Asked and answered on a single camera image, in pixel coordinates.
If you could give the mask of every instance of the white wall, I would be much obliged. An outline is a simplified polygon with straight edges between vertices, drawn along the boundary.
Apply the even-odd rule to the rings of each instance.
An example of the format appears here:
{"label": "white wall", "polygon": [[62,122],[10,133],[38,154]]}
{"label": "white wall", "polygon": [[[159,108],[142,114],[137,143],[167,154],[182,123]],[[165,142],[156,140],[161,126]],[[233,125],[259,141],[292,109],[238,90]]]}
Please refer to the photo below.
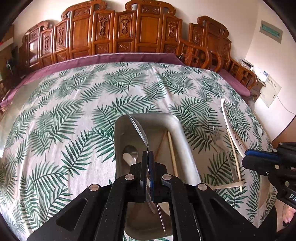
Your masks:
{"label": "white wall", "polygon": [[[259,32],[261,20],[283,31],[281,44]],[[288,110],[296,113],[296,43],[278,15],[263,1],[259,2],[257,24],[246,60],[259,66],[274,78],[282,87],[278,94],[279,99]],[[258,98],[255,103],[255,113],[272,140],[294,117],[284,109],[277,98],[269,108],[261,98]]]}
{"label": "white wall", "polygon": [[[21,46],[24,33],[42,20],[61,20],[62,12],[83,0],[34,0],[15,20],[15,41]],[[196,23],[202,15],[224,24],[232,41],[231,55],[244,58],[252,41],[258,12],[258,0],[166,0],[176,8],[176,16],[183,19],[183,37],[187,39],[188,24]],[[128,0],[107,1],[108,8],[124,11]]]}

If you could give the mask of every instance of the wooden armrest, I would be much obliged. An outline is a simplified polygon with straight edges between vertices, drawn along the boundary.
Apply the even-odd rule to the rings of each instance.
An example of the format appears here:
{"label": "wooden armrest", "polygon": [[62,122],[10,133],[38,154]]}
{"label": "wooden armrest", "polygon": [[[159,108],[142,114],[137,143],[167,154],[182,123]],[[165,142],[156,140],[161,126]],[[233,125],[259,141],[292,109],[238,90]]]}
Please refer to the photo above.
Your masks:
{"label": "wooden armrest", "polygon": [[186,65],[208,69],[212,64],[212,55],[205,47],[190,43],[182,38],[178,39],[176,56]]}
{"label": "wooden armrest", "polygon": [[248,90],[252,89],[257,83],[257,76],[255,73],[243,67],[239,62],[230,57],[230,64],[228,72],[233,75],[241,84]]}
{"label": "wooden armrest", "polygon": [[224,65],[224,60],[223,60],[223,58],[221,57],[221,55],[218,54],[218,53],[215,52],[215,51],[212,51],[212,50],[211,50],[211,54],[214,55],[215,58],[217,59],[217,66],[216,66],[216,68],[214,69],[214,72],[218,73],[218,72],[222,69],[222,67],[223,67],[223,65]]}

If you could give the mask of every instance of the carved wooden backrest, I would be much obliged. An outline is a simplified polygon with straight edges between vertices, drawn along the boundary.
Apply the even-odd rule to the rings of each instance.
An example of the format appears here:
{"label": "carved wooden backrest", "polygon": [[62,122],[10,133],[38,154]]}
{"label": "carved wooden backrest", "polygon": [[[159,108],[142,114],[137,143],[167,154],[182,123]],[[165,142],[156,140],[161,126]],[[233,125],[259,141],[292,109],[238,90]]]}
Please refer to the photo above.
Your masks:
{"label": "carved wooden backrest", "polygon": [[26,72],[99,53],[176,52],[182,20],[174,16],[172,5],[131,0],[123,12],[106,7],[103,0],[82,2],[67,8],[62,21],[52,28],[49,21],[42,21],[29,29],[20,48]]}
{"label": "carved wooden backrest", "polygon": [[224,60],[225,68],[229,63],[231,48],[228,35],[229,32],[223,24],[208,16],[199,17],[197,24],[189,24],[189,42],[219,53]]}

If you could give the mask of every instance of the purple seat cover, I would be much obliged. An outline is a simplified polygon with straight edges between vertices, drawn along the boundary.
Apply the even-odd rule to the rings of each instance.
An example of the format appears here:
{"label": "purple seat cover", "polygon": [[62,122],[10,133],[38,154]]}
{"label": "purple seat cover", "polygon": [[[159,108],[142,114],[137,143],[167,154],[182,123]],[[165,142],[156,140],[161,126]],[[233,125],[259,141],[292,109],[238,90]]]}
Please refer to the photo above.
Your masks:
{"label": "purple seat cover", "polygon": [[236,78],[234,78],[229,72],[227,72],[225,69],[221,69],[219,72],[219,75],[225,79],[227,83],[230,84],[230,86],[240,95],[248,97],[251,95],[251,92],[243,86]]}
{"label": "purple seat cover", "polygon": [[67,60],[61,63],[53,64],[42,69],[36,70],[28,74],[16,88],[12,89],[6,99],[0,103],[1,107],[10,105],[17,90],[35,80],[45,77],[66,69],[76,67],[101,64],[101,63],[116,63],[116,62],[152,62],[164,64],[184,65],[174,53],[114,53],[114,54],[97,54],[93,56],[86,56],[76,59]]}

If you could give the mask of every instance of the cable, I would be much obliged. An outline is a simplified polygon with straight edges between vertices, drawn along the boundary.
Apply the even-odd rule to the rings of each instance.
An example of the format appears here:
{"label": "cable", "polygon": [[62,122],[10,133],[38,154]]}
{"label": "cable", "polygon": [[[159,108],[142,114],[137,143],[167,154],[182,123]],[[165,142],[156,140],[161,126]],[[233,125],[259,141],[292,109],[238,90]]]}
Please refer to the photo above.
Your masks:
{"label": "cable", "polygon": [[283,103],[281,102],[281,100],[279,99],[279,102],[281,103],[281,105],[286,109],[286,111],[288,111],[288,112],[290,112],[291,114],[293,114],[293,115],[296,115],[295,113],[293,113],[292,111],[289,111],[284,105],[283,105]]}

